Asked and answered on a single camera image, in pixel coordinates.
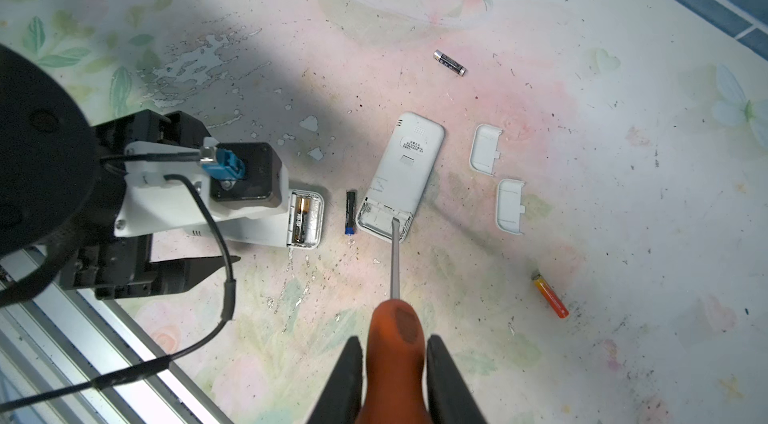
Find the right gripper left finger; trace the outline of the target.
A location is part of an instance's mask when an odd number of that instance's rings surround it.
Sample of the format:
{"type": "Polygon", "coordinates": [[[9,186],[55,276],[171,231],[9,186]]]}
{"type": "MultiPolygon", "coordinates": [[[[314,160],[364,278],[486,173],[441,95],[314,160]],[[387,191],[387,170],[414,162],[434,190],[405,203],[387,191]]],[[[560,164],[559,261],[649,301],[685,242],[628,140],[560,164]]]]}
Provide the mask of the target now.
{"type": "Polygon", "coordinates": [[[357,336],[350,337],[311,412],[308,424],[354,423],[362,407],[363,351],[357,336]]]}

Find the black silver battery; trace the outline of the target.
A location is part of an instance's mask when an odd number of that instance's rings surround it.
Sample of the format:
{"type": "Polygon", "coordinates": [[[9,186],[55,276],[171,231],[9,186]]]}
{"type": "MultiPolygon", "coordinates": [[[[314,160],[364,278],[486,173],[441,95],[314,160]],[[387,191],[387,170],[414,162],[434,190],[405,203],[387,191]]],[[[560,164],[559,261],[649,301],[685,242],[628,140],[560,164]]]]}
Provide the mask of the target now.
{"type": "Polygon", "coordinates": [[[444,54],[444,52],[440,52],[440,50],[435,50],[433,52],[434,60],[437,60],[442,66],[445,66],[448,68],[448,70],[451,70],[454,72],[454,74],[457,74],[458,76],[465,76],[466,74],[466,67],[462,66],[459,62],[456,62],[453,58],[450,58],[447,54],[444,54]]]}

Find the blue black battery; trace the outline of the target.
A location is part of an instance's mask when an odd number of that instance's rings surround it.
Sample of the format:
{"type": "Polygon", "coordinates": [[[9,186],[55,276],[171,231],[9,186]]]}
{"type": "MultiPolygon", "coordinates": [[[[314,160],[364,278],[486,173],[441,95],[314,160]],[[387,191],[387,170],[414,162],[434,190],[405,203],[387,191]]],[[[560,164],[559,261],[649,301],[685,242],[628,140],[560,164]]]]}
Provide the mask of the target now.
{"type": "Polygon", "coordinates": [[[345,202],[345,234],[355,234],[355,210],[356,210],[356,191],[348,190],[346,192],[345,202]]]}

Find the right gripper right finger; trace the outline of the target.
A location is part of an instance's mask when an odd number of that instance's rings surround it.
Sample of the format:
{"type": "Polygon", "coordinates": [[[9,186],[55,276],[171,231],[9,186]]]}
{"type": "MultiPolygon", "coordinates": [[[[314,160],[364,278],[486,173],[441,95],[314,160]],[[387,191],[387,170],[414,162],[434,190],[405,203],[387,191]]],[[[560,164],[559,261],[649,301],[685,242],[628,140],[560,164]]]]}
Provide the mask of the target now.
{"type": "Polygon", "coordinates": [[[427,341],[426,383],[434,423],[486,423],[443,339],[436,334],[427,341]]]}

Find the white remote control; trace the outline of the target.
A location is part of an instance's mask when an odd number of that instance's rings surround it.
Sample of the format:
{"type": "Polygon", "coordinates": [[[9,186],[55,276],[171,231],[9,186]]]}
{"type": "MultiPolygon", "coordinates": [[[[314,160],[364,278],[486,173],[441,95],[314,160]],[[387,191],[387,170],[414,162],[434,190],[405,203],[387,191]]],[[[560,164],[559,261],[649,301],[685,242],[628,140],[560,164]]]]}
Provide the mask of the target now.
{"type": "Polygon", "coordinates": [[[363,231],[382,240],[393,238],[392,221],[399,222],[404,241],[416,216],[427,182],[445,137],[440,124],[413,112],[401,114],[358,209],[363,231]]]}
{"type": "Polygon", "coordinates": [[[249,219],[239,218],[218,222],[222,236],[228,241],[285,248],[316,248],[322,238],[325,200],[315,191],[292,189],[286,212],[272,216],[249,219]],[[303,195],[311,199],[311,208],[306,220],[306,241],[293,242],[293,226],[296,199],[303,195]]]}

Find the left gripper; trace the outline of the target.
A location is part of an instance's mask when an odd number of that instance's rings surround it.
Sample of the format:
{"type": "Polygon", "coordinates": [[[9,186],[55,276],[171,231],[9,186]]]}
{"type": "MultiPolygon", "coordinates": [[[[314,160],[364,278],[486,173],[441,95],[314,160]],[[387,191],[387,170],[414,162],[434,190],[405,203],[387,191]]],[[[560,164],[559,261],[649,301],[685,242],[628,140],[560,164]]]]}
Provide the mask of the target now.
{"type": "MultiPolygon", "coordinates": [[[[93,128],[99,155],[120,154],[134,141],[198,147],[209,135],[198,119],[181,111],[161,115],[150,110],[93,128]]],[[[91,289],[99,300],[185,293],[225,266],[223,256],[151,260],[150,235],[121,238],[114,223],[126,192],[121,172],[102,169],[84,214],[77,222],[83,245],[59,273],[65,290],[91,289]]]]}

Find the red orange battery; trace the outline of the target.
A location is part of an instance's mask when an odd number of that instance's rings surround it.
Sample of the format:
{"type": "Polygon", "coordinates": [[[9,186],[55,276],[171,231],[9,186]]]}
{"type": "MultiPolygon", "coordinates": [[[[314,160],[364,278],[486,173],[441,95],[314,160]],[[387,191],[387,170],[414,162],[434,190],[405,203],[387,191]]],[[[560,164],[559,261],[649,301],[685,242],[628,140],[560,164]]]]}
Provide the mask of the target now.
{"type": "Polygon", "coordinates": [[[538,270],[532,272],[531,280],[535,288],[560,319],[565,319],[570,315],[568,308],[538,270]]]}

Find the white battery cover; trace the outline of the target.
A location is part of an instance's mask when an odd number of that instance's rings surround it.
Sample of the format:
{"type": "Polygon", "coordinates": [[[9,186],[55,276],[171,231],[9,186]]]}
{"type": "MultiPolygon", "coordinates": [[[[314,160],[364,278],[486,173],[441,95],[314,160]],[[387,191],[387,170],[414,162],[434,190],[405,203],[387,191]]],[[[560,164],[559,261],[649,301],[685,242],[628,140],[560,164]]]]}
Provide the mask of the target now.
{"type": "Polygon", "coordinates": [[[470,150],[470,167],[481,174],[494,176],[494,165],[500,158],[498,143],[503,130],[490,124],[476,127],[470,150]]]}
{"type": "Polygon", "coordinates": [[[512,235],[522,235],[521,220],[526,212],[522,203],[522,191],[525,182],[505,178],[502,179],[496,192],[495,220],[497,227],[512,235]]]}

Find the orange handled screwdriver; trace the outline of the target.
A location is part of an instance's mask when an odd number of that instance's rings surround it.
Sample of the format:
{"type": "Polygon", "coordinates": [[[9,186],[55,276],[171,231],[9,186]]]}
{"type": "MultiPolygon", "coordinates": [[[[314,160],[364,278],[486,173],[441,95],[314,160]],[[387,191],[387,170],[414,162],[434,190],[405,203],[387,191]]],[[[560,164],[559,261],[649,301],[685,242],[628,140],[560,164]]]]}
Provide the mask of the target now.
{"type": "Polygon", "coordinates": [[[430,423],[422,378],[425,336],[400,295],[400,222],[391,222],[389,298],[373,311],[366,346],[366,390],[358,423],[430,423]]]}

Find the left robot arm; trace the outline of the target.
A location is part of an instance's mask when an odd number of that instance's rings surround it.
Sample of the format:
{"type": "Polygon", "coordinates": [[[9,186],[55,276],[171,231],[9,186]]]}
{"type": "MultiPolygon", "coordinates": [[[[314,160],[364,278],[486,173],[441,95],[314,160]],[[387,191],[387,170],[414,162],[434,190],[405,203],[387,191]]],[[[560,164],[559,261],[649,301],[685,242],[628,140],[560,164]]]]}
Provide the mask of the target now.
{"type": "Polygon", "coordinates": [[[91,126],[72,97],[21,54],[1,52],[1,251],[46,249],[31,274],[1,293],[9,306],[33,299],[50,284],[91,289],[100,299],[190,290],[217,270],[231,272],[236,257],[151,258],[152,237],[120,237],[115,230],[127,194],[124,149],[146,141],[142,164],[160,166],[168,190],[183,191],[179,166],[208,132],[176,111],[144,110],[91,126]]]}

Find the gold black battery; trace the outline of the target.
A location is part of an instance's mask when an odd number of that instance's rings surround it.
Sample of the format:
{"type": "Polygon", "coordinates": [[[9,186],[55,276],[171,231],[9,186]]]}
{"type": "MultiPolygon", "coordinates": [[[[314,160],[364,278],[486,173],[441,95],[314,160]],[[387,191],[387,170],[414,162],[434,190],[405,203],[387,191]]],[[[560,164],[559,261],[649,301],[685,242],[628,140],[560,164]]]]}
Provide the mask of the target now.
{"type": "Polygon", "coordinates": [[[308,218],[311,208],[311,199],[300,195],[296,199],[295,213],[294,213],[294,226],[293,226],[293,242],[297,244],[303,244],[306,241],[306,220],[308,218]]]}

